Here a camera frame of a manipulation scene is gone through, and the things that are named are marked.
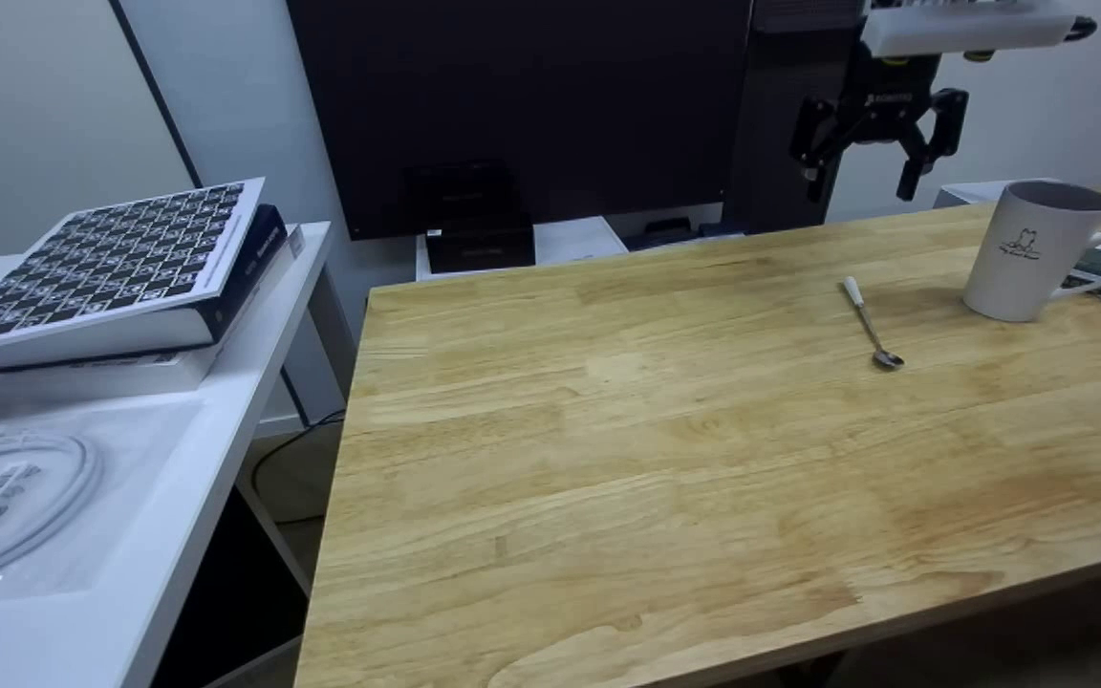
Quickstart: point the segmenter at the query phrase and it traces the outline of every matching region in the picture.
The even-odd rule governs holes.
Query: metal spoon
[[[855,308],[855,319],[865,323],[868,338],[873,338],[873,364],[883,371],[898,371],[904,356],[893,356],[890,348],[883,348],[879,333],[873,333],[868,313],[865,313],[865,292],[862,282],[851,275],[842,278],[845,298]]]

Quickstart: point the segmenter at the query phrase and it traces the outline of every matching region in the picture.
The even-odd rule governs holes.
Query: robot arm
[[[822,193],[849,146],[898,142],[898,199],[912,199],[918,180],[962,136],[966,92],[933,92],[946,53],[985,62],[994,50],[1078,43],[1092,27],[1053,0],[873,0],[842,96],[805,100],[797,122],[793,156],[811,193]],[[930,111],[935,122],[925,136],[918,122]]]

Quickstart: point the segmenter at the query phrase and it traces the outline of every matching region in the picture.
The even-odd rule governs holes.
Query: white cup
[[[1101,192],[1073,183],[1009,183],[979,244],[962,300],[998,319],[1035,319],[1091,244],[1101,244]]]

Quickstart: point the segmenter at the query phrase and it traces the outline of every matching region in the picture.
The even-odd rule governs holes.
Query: black monitor
[[[353,238],[530,258],[530,220],[716,201],[748,0],[292,0]]]

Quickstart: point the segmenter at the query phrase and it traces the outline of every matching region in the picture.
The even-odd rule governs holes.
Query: wooden tabletop
[[[1101,573],[1101,300],[962,308],[985,217],[373,290],[297,685],[700,685]]]

